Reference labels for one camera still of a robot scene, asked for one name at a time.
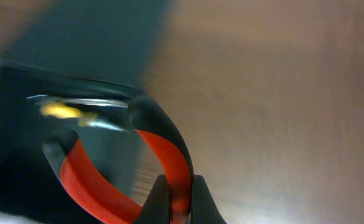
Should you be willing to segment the yellow black stubby screwdriver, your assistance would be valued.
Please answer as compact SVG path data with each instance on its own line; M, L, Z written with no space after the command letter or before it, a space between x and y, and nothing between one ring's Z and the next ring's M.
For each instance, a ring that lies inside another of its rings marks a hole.
M77 119L79 127L103 128L112 131L128 132L127 128L97 112L83 111L63 103L46 103L40 106L40 114L57 119Z

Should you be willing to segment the chrome blue ratchet wrench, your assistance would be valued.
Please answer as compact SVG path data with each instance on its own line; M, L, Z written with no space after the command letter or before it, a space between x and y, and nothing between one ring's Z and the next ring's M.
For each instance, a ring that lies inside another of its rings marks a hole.
M26 97L26 99L31 100L36 104L64 103L64 104L103 106L103 107L114 107L114 108L128 107L127 102L119 100L111 100L111 99L62 98L59 96L51 96L51 95L34 95L34 96L28 96Z

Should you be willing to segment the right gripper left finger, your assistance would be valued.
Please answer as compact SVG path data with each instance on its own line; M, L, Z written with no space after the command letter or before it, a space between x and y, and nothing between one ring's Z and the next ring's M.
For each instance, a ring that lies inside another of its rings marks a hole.
M164 174L159 175L133 224L169 224L170 191Z

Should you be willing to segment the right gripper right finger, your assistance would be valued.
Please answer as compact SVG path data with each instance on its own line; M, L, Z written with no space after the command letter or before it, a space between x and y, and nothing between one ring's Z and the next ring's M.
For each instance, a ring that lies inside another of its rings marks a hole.
M226 224L201 175L195 175L190 208L191 224Z

